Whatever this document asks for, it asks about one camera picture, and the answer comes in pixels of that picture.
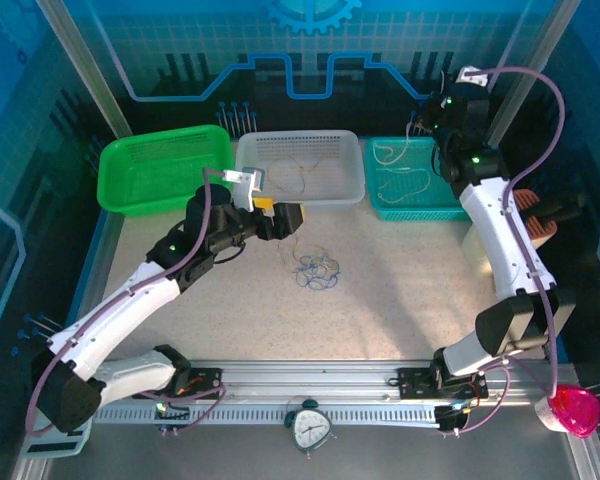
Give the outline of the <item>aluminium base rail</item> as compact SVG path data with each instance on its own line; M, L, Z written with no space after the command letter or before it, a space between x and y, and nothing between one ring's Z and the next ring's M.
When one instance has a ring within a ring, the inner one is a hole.
M195 360L192 368L220 368L229 404L284 404L314 398L323 404L411 403L446 405L459 399L402 400L397 388L400 368L430 368L428 361L214 361ZM505 373L492 370L485 379L488 405L503 394L511 405L526 405L539 400L542 386L549 379L549 365L530 360L523 366L510 365L510 386Z

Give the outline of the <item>right black mount plate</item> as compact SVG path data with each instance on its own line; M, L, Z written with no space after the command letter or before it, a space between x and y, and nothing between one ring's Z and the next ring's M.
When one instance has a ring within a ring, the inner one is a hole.
M397 388L402 400L487 399L484 375L447 376L431 368L400 368Z

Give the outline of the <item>teal plastic basket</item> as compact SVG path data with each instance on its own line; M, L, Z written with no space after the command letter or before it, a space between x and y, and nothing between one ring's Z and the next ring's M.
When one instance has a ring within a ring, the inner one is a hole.
M431 166L434 149L429 137L374 137L365 142L368 197L381 221L469 220L450 186Z

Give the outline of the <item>white plastic basket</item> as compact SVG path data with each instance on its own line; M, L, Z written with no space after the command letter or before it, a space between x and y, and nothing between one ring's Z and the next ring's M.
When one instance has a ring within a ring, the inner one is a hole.
M238 141L235 167L265 171L259 196L310 211L347 209L365 196L361 146L348 130L248 133Z

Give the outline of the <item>left black mount plate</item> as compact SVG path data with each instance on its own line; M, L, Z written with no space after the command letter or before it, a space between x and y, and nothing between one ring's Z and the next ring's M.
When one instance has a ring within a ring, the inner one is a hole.
M184 382L178 386L176 396L190 397L217 388L222 382L222 374L220 368L191 368Z

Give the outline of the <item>teal alarm clock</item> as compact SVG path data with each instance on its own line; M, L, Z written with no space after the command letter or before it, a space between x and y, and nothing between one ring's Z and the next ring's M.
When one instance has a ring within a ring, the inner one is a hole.
M289 430L295 447L307 459L327 441L337 438L332 421L315 399L304 399L299 407L288 409L283 424Z

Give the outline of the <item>aluminium frame post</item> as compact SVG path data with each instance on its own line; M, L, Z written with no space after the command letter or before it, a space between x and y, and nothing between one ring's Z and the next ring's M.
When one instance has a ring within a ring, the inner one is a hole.
M112 90L63 0L35 0L116 138L132 135Z
M523 62L524 66L538 72L544 70L581 1L553 0L552 9L535 35L534 43ZM499 146L535 82L534 78L527 75L513 81L490 126L490 146Z

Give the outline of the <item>beige holder with orange top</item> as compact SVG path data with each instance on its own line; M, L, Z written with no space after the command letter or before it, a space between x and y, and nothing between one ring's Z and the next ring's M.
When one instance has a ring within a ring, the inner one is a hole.
M514 190L513 196L520 214L540 203L540 198L529 189ZM538 220L535 216L527 215L523 222L535 249L540 248L558 230L557 223L554 220L544 222ZM461 250L471 270L478 278L493 277L491 263L474 225L470 227L465 235Z

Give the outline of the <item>green plastic basket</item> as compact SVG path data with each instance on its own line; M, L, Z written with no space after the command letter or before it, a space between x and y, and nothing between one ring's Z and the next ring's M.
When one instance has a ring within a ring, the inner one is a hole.
M234 166L228 132L202 125L118 139L100 155L102 209L142 217L181 210L203 185L203 170Z

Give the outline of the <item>pink dome with white base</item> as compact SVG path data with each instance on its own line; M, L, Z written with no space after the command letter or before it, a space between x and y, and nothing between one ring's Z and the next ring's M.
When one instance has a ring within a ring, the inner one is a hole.
M534 404L540 422L550 431L588 438L598 428L600 402L588 390L575 385L558 385L553 397Z

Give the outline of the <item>black mount plate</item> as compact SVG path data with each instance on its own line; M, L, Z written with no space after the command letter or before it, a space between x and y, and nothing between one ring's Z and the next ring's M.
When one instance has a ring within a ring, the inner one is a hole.
M487 399L484 375L447 376L431 368L400 368L397 388L402 400Z
M191 368L184 382L178 386L176 396L190 397L217 388L222 382L222 374L220 368Z

